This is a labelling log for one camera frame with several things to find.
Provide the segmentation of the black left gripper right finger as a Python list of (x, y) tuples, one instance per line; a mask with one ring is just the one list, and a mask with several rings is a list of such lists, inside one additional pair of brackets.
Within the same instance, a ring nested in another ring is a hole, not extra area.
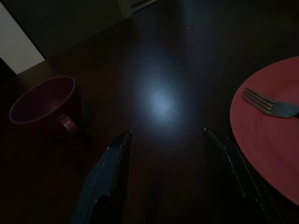
[(227, 137), (205, 127), (217, 207), (228, 224), (284, 224), (260, 175)]

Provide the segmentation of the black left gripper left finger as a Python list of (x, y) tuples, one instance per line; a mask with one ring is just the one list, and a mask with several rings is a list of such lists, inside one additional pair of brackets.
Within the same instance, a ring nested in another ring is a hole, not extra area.
[(87, 175), (71, 224), (121, 224), (132, 132), (116, 136)]

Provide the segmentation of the pink round plate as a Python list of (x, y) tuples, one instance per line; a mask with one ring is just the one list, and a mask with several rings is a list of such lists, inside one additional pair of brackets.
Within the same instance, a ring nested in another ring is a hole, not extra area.
[(242, 153), (273, 188), (299, 206), (299, 118), (263, 113), (242, 98), (245, 88), (299, 106), (299, 56), (250, 76), (230, 107), (232, 132)]

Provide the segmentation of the silver metal fork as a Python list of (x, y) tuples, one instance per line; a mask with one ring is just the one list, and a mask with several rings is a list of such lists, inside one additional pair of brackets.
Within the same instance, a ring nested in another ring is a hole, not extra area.
[(299, 118), (299, 107), (293, 104), (277, 101), (249, 88), (244, 89), (242, 97), (265, 114), (279, 118)]

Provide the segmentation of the dark red ceramic mug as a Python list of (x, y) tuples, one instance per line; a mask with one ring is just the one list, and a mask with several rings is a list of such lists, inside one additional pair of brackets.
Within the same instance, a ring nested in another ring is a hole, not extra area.
[(89, 111), (75, 79), (53, 77), (24, 93), (9, 111), (10, 121), (50, 139), (66, 139), (87, 127)]

